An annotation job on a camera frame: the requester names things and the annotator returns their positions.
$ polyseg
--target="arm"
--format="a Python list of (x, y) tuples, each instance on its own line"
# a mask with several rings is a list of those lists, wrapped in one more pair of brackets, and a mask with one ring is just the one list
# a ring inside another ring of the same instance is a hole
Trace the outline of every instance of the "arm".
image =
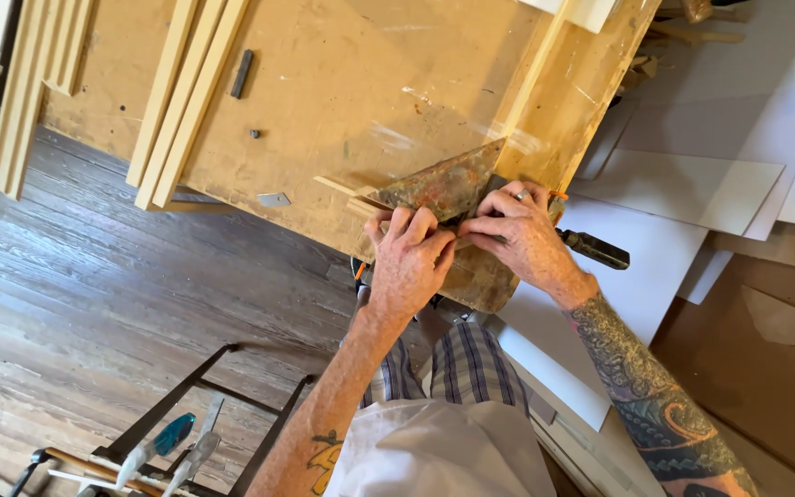
[[(527, 188), (531, 195), (513, 196)], [(504, 218), (487, 217), (494, 210)], [(489, 235), (500, 234), (506, 242)], [(754, 497), (750, 476), (713, 424), (580, 270), (547, 218), (547, 190), (514, 181), (480, 203), (459, 235), (564, 310), (646, 466), (672, 497)]]
[[(383, 234), (386, 220), (392, 225)], [(358, 311), (337, 355), (284, 427), (248, 497), (324, 493), (375, 369), (452, 265), (455, 235), (436, 226), (428, 209), (381, 211), (364, 226), (376, 244), (369, 304)]]

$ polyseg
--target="plywood tabletop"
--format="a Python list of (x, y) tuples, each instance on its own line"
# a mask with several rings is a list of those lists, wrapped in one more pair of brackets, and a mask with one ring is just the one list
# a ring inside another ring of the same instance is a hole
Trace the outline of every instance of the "plywood tabletop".
[[(81, 89), (49, 96), (45, 126), (129, 158), (174, 3), (96, 3)], [(657, 5), (619, 0), (599, 35), (564, 26), (498, 173), (565, 189)], [(257, 0), (181, 181), (369, 260), (363, 220), (314, 176), (384, 186), (498, 138), (552, 18), (513, 0)], [(237, 100), (229, 92), (246, 49), (255, 57)], [(256, 200), (277, 192), (291, 205)], [(516, 285), (471, 247), (442, 293), (495, 311)]]

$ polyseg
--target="wooden floor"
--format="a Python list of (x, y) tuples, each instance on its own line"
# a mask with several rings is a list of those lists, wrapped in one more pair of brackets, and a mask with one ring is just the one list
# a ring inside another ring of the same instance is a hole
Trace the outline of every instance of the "wooden floor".
[[(355, 303), (342, 254), (247, 214), (141, 211), (127, 164), (37, 137), (23, 200), (0, 194), (0, 490), (37, 448), (115, 439), (228, 342), (246, 347), (207, 377), (279, 408), (326, 368)], [(167, 419), (206, 402), (193, 391)], [(200, 481), (227, 489), (270, 425), (227, 403)]]

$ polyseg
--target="saw handle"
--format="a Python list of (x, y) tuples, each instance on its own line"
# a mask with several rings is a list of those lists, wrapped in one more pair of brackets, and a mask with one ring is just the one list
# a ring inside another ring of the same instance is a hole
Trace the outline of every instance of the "saw handle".
[(585, 257), (618, 270), (625, 270), (631, 265), (631, 254), (611, 243), (603, 242), (586, 232), (554, 229), (557, 230), (560, 240), (563, 240), (570, 249)]

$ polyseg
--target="hand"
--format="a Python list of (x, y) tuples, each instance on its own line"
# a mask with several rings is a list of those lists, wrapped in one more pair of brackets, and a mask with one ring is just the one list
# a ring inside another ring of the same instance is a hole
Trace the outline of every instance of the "hand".
[[(392, 222), (387, 234), (380, 229), (384, 221)], [(444, 284), (456, 235), (438, 230), (435, 214), (426, 207), (418, 212), (405, 207), (380, 210), (364, 231), (376, 246), (369, 306), (406, 324)]]
[[(526, 188), (529, 195), (517, 200)], [(596, 279), (580, 270), (547, 216), (546, 188), (512, 181), (490, 192), (477, 217), (458, 228), (458, 235), (498, 257), (526, 283), (547, 292), (564, 309), (574, 309), (596, 295)], [(501, 213), (502, 218), (492, 217)], [(493, 235), (501, 235), (500, 242)]]

